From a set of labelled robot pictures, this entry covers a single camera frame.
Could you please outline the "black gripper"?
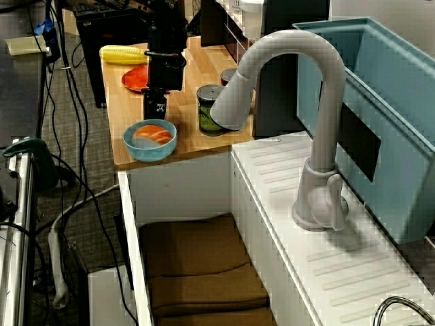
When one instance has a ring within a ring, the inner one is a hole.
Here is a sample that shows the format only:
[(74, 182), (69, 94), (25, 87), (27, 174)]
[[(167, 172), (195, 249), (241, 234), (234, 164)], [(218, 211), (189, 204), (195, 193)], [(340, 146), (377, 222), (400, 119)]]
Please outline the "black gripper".
[(182, 90), (187, 62), (182, 53), (145, 51), (144, 55), (148, 57), (148, 88), (143, 90), (143, 119), (164, 120), (167, 111), (165, 92)]

